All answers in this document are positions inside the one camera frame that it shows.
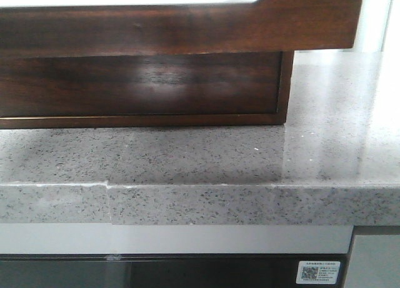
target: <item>gray speckled countertop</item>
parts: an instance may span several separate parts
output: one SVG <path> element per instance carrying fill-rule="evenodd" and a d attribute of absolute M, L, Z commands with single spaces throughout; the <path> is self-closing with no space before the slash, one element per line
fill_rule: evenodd
<path fill-rule="evenodd" d="M 0 222 L 400 225 L 400 80 L 296 54 L 285 126 L 0 131 Z"/>

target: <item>wooden cabinet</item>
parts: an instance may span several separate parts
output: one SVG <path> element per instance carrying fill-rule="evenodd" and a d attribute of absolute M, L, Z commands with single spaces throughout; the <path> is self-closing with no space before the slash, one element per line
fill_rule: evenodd
<path fill-rule="evenodd" d="M 282 124 L 293 51 L 351 47 L 360 6 L 0 9 L 0 127 Z"/>

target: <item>label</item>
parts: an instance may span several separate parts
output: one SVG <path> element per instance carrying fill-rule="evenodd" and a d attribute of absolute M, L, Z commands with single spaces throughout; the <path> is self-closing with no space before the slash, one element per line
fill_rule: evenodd
<path fill-rule="evenodd" d="M 300 261 L 297 270 L 297 284 L 336 284 L 340 262 Z"/>

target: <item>countertop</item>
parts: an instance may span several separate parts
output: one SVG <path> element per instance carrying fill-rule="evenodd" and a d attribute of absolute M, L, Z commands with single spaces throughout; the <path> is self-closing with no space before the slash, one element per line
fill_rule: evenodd
<path fill-rule="evenodd" d="M 398 226 L 396 65 L 297 53 L 284 126 L 1 130 L 0 222 Z"/>

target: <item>dark wood panel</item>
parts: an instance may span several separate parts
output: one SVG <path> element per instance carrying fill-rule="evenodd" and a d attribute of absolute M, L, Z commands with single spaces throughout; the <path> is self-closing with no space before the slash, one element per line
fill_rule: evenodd
<path fill-rule="evenodd" d="M 283 124 L 289 101 L 293 52 L 282 54 L 279 67 L 279 87 L 275 100 L 275 111 L 264 114 L 151 114 L 130 116 L 35 116 L 0 117 L 0 128 L 42 128 L 42 127 L 128 127 L 128 126 L 220 126 L 220 125 L 262 125 Z"/>
<path fill-rule="evenodd" d="M 0 116 L 274 113 L 280 68 L 280 52 L 3 59 Z"/>
<path fill-rule="evenodd" d="M 361 0 L 0 9 L 1 57 L 346 48 Z"/>

